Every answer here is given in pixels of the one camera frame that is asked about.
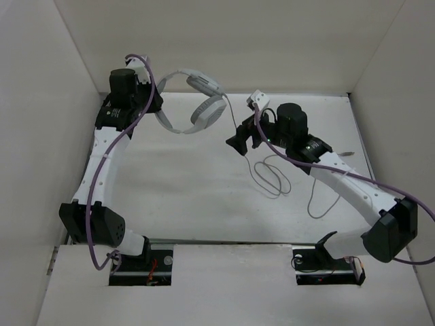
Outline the white over-ear headphones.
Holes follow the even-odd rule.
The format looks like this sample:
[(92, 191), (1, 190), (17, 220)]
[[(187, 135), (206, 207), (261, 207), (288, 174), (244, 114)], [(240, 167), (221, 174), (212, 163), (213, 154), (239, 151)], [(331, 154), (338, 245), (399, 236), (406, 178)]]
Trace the white over-ear headphones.
[[(183, 75), (186, 83), (194, 92), (182, 94), (176, 99), (174, 94), (166, 92), (169, 81)], [(169, 104), (178, 112), (175, 117), (190, 114), (189, 123), (184, 128), (176, 128), (167, 115), (165, 106), (161, 106), (154, 114), (160, 125), (174, 134), (195, 134), (202, 132), (216, 123), (227, 107), (224, 87), (214, 78), (194, 69), (178, 69), (167, 73), (157, 83), (157, 91), (161, 96), (169, 97)]]

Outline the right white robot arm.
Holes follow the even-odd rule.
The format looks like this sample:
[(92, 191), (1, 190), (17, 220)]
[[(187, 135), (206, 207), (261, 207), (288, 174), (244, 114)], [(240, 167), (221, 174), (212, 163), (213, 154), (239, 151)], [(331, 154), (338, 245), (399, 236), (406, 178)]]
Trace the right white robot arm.
[(296, 103), (284, 103), (269, 117), (266, 108), (252, 105), (253, 115), (237, 126), (226, 144), (240, 155), (265, 143), (284, 149), (281, 158), (299, 167), (349, 203), (366, 221), (367, 228), (340, 233), (331, 231), (315, 247), (315, 260), (325, 268), (339, 259), (370, 255), (389, 263), (417, 235), (417, 201), (410, 195), (397, 198), (374, 180), (352, 171), (331, 146), (309, 133), (306, 113)]

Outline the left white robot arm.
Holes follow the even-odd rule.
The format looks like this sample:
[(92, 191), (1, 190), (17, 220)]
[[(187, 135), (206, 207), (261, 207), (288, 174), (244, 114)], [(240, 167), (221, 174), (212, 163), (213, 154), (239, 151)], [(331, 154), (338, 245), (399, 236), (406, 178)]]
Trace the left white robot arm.
[(162, 98), (145, 67), (111, 71), (110, 92), (94, 123), (93, 146), (76, 193), (61, 204), (59, 217), (72, 241), (102, 245), (128, 257), (136, 269), (152, 261), (150, 241), (126, 226), (125, 219), (111, 208), (116, 175), (124, 152), (133, 137), (137, 119), (145, 111), (155, 112)]

